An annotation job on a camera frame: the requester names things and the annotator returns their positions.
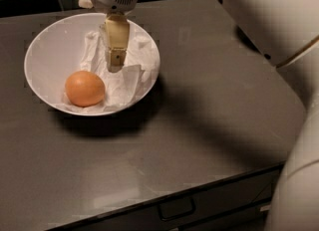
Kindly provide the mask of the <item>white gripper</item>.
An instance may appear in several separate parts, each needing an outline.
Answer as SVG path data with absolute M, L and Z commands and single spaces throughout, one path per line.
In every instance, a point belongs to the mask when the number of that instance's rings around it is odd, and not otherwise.
M 78 0 L 78 5 L 84 9 L 94 7 L 105 14 L 131 12 L 138 0 Z M 130 23 L 123 14 L 110 14 L 105 20 L 107 36 L 108 70 L 118 72 L 123 66 L 127 55 L 130 38 Z

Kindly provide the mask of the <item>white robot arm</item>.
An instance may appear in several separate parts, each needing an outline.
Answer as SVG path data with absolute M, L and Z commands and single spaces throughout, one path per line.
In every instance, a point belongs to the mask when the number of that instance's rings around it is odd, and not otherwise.
M 319 231 L 319 0 L 160 0 L 131 19 L 159 46 L 137 105 L 82 122 L 121 149 L 139 205 L 103 229 L 224 228 L 268 207 L 264 231 Z

